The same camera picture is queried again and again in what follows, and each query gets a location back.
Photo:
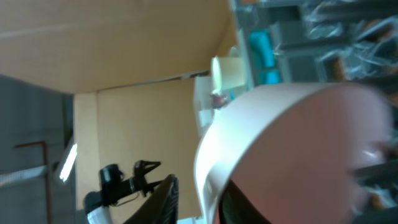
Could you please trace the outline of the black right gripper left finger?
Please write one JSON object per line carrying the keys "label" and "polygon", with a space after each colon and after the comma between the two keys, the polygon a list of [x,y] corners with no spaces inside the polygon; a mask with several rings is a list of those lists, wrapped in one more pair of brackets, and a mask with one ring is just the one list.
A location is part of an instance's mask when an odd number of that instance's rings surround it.
{"label": "black right gripper left finger", "polygon": [[178,179],[169,174],[124,224],[176,224],[178,221]]}

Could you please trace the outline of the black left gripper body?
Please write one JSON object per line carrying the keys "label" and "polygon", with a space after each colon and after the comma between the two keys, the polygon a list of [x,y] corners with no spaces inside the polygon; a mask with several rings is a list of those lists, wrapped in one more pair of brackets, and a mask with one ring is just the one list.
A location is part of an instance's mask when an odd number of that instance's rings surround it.
{"label": "black left gripper body", "polygon": [[139,192],[144,197],[149,192],[153,194],[162,181],[148,183],[146,174],[160,165],[160,161],[139,160],[134,164],[132,177],[127,179],[117,164],[102,168],[99,171],[102,204],[116,206],[120,199]]}

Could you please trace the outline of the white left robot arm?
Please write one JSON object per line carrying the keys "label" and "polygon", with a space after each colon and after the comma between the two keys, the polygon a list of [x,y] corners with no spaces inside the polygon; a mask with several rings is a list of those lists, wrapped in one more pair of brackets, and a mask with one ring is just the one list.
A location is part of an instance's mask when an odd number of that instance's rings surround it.
{"label": "white left robot arm", "polygon": [[89,224],[112,224],[110,206],[132,194],[146,196],[154,192],[161,182],[148,183],[146,174],[161,165],[160,161],[139,160],[134,164],[133,176],[125,179],[117,164],[110,164],[99,171],[100,190],[89,192],[83,199]]}

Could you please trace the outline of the pink bowl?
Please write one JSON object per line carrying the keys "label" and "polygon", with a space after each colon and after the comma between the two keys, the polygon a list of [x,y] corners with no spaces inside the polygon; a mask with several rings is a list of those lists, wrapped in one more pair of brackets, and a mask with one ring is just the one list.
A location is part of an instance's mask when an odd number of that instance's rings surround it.
{"label": "pink bowl", "polygon": [[259,86],[223,108],[198,146],[201,212],[219,222],[234,184],[271,223],[348,223],[367,196],[352,173],[384,162],[391,137],[391,108],[374,88]]}

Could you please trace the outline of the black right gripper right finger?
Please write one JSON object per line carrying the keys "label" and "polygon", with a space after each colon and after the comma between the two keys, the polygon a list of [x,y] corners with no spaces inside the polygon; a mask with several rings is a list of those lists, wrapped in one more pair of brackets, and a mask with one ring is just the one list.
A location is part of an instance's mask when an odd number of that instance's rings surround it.
{"label": "black right gripper right finger", "polygon": [[233,181],[228,182],[222,194],[218,215],[221,224],[271,224]]}

